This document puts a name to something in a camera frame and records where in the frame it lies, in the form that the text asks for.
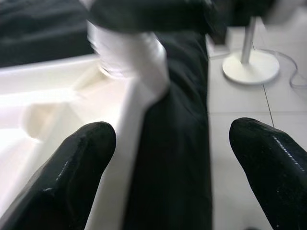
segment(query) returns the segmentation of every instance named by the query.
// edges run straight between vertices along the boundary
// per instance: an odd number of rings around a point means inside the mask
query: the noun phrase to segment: black fabric
[[[113,127],[87,124],[66,138],[0,219],[1,230],[82,230],[116,146]]]
[[[123,33],[194,30],[225,41],[227,26],[247,26],[276,0],[93,0],[90,21]]]
[[[78,0],[0,1],[0,68],[91,54]]]
[[[307,229],[307,152],[286,133],[250,118],[234,121],[229,139],[272,228]]]
[[[198,33],[159,34],[169,93],[146,113],[124,230],[211,230],[208,59]]]

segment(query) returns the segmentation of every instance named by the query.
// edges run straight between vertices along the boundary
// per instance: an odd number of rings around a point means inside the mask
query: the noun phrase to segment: white floor tile
[[[271,230],[245,173],[229,143],[231,123],[251,117],[272,125],[269,113],[210,115],[210,143],[213,177],[213,221],[215,230]]]
[[[244,86],[227,80],[222,63],[222,58],[210,61],[209,113],[268,112],[263,86]]]
[[[272,113],[274,125],[307,151],[307,113]]]
[[[258,30],[265,45],[282,45],[307,41],[307,10],[299,9],[287,23],[266,25]]]
[[[307,84],[307,42],[288,44],[284,46],[270,46],[270,49],[277,50],[289,55],[298,64],[299,73],[306,78],[300,83]],[[289,80],[295,67],[289,60],[279,57],[281,70],[280,75],[272,82],[265,84],[270,109],[272,112],[307,112],[307,88],[293,89]]]

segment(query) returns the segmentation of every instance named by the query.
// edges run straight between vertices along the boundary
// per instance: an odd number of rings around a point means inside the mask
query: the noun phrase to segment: cable
[[[307,81],[307,78],[303,77],[298,72],[298,65],[297,65],[296,61],[292,57],[290,57],[289,55],[286,55],[286,54],[284,54],[282,52],[276,51],[276,50],[270,50],[270,49],[259,49],[259,50],[262,50],[262,51],[270,53],[270,54],[274,54],[275,56],[279,55],[279,56],[284,57],[285,59],[289,60],[290,62],[292,62],[294,67],[295,67],[295,70],[293,71],[293,73],[291,74],[290,79],[289,79],[290,86],[292,88],[294,88],[294,89],[307,89],[307,84],[305,84],[305,85],[297,85],[297,84],[293,83],[293,80],[294,80],[296,75],[299,75],[302,79],[304,79],[306,81]],[[225,57],[227,57],[229,55],[230,55],[230,53],[222,54],[222,55],[217,55],[217,56],[211,57],[210,59],[211,60],[215,60],[215,59],[225,58]]]
[[[294,89],[305,89],[305,88],[307,88],[307,84],[305,84],[305,85],[297,85],[297,84],[294,84],[294,83],[293,83],[293,80],[294,80],[294,78],[295,78],[296,75],[299,75],[301,78],[303,78],[303,79],[306,80],[306,81],[307,81],[307,79],[306,79],[305,77],[303,77],[303,76],[298,72],[298,65],[297,65],[296,61],[295,61],[292,57],[290,57],[289,55],[286,55],[286,54],[284,54],[284,53],[282,53],[282,52],[278,52],[278,51],[276,51],[276,50],[270,50],[270,49],[260,49],[260,50],[265,51],[265,52],[267,52],[267,53],[274,54],[275,56],[278,54],[279,56],[284,57],[284,58],[286,58],[287,60],[289,60],[290,62],[292,62],[292,63],[294,64],[294,66],[295,66],[295,70],[293,71],[293,73],[291,74],[290,79],[289,79],[289,84],[290,84],[290,86],[291,86],[292,88],[294,88]]]

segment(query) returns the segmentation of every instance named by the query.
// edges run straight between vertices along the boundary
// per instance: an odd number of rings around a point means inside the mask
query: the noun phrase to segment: blurred object
[[[250,118],[235,120],[229,139],[273,229],[307,229],[307,152],[286,133]]]
[[[275,0],[81,0],[89,21],[123,33],[194,30],[225,42],[226,27],[246,26],[264,16]]]
[[[88,38],[107,76],[168,79],[166,52],[154,33],[123,34],[88,23]]]
[[[1,217],[0,229],[84,229],[115,146],[115,132],[108,123],[81,127],[32,176]]]
[[[265,24],[281,24],[287,22],[304,0],[277,0],[269,13],[263,17]]]
[[[0,68],[92,54],[78,0],[0,1]]]

